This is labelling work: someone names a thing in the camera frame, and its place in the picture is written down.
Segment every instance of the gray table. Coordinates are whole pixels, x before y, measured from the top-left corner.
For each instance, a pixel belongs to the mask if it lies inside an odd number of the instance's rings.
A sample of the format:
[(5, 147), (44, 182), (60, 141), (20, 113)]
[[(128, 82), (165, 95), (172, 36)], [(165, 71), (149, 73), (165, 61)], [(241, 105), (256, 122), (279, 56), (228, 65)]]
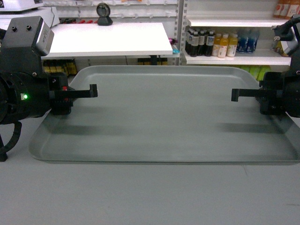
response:
[(41, 121), (0, 163), (1, 225), (299, 223), (300, 165), (48, 164), (27, 147)]

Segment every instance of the pegboard hooks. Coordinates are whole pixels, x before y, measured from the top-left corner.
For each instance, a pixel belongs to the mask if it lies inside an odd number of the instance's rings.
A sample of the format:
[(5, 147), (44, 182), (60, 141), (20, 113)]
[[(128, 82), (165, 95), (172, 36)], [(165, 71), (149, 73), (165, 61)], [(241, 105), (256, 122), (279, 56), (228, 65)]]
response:
[(136, 14), (136, 13), (129, 13), (129, 15), (133, 16), (132, 17), (133, 19), (136, 19), (139, 17), (138, 14)]
[(165, 16), (168, 17), (168, 18), (170, 18), (171, 17), (171, 12), (166, 11), (165, 12)]
[(123, 19), (125, 17), (123, 13), (112, 13), (111, 15), (120, 19)]

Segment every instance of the dark bottle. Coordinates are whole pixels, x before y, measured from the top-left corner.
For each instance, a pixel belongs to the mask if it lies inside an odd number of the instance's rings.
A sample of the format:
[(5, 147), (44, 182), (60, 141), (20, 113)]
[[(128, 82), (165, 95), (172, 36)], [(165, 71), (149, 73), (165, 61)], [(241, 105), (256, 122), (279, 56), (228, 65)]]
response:
[(191, 48), (192, 48), (192, 38), (193, 38), (194, 30), (191, 29), (190, 34), (188, 36), (188, 41), (187, 41), (187, 53), (191, 53)]
[(204, 31), (200, 31), (199, 36), (199, 42), (198, 42), (198, 54), (197, 55), (203, 55), (204, 54), (204, 44), (205, 44), (205, 34)]
[(192, 36), (192, 44), (191, 44), (191, 57), (196, 57), (198, 54), (198, 44), (199, 44), (199, 35), (198, 32), (195, 31), (194, 35)]
[(213, 46), (214, 46), (214, 41), (215, 41), (214, 32), (210, 31), (210, 34), (207, 36), (207, 40), (206, 40), (205, 56), (211, 56), (212, 49), (213, 49)]
[(186, 32), (186, 46), (185, 46), (186, 52), (188, 52), (188, 38), (190, 34), (191, 34), (191, 29), (188, 29), (188, 31)]

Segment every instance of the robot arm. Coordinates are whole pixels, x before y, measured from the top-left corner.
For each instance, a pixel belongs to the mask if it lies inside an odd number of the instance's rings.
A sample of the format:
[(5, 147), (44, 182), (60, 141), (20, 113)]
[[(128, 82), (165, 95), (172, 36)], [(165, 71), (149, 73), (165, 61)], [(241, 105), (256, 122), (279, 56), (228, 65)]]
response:
[(267, 72), (259, 82), (259, 90), (232, 89), (232, 101), (239, 97), (255, 97), (260, 103), (260, 113), (281, 115), (287, 112), (292, 117), (300, 117), (300, 15), (281, 26), (273, 27), (274, 40), (280, 40), (285, 53), (291, 56), (288, 71)]
[(69, 87), (64, 73), (43, 72), (41, 56), (49, 53), (54, 33), (40, 16), (14, 18), (4, 33), (0, 49), (0, 124), (15, 125), (6, 146), (0, 136), (0, 161), (19, 140), (20, 120), (71, 113), (76, 98), (98, 96), (97, 85), (89, 90)]

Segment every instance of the orange bottle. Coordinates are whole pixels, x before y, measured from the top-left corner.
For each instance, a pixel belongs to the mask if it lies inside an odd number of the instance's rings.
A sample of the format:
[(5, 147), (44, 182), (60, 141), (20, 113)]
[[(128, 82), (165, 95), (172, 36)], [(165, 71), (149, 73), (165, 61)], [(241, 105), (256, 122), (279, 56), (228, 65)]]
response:
[(291, 6), (291, 0), (285, 0), (279, 18), (285, 18)]
[(291, 0), (291, 5), (285, 18), (289, 20), (292, 17), (292, 15), (298, 14), (299, 7), (300, 7), (300, 0)]
[(274, 10), (274, 14), (273, 14), (273, 17), (276, 17), (278, 18), (282, 9), (283, 9), (283, 4), (285, 3), (285, 0), (279, 0), (276, 7), (275, 7), (275, 10)]

